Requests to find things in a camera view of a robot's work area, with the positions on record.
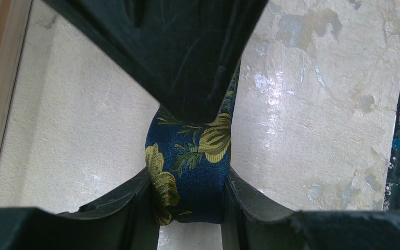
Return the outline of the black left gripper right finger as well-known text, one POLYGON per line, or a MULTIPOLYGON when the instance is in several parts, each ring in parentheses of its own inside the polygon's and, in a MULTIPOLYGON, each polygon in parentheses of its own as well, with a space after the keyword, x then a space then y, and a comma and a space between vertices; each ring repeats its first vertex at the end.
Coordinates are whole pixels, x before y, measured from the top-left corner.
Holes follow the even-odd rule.
POLYGON ((293 211, 234 170, 224 191, 224 249, 400 249, 400 210, 293 211))

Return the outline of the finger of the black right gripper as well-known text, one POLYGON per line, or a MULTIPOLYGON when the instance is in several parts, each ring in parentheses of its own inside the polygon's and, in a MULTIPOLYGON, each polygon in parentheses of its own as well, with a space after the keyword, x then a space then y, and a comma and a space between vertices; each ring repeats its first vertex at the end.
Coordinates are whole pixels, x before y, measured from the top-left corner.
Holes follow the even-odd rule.
POLYGON ((50 0, 176 118, 218 116, 267 2, 50 0))

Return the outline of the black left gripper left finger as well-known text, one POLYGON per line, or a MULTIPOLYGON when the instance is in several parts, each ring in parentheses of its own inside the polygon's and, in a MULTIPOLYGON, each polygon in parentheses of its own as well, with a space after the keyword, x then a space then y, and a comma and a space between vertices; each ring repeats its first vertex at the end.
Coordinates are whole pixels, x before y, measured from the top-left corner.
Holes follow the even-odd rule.
POLYGON ((0 208, 0 249, 156 249, 146 169, 76 212, 0 208))

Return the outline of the blue floral tie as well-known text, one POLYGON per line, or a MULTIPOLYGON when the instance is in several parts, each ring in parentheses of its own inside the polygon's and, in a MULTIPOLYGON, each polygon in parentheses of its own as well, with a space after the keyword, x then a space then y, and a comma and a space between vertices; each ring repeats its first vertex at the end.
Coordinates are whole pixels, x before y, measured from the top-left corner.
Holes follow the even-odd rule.
POLYGON ((223 221, 239 74, 236 69, 213 122, 184 122, 163 106, 152 119, 145 161, 152 185, 153 217, 159 225, 223 221))

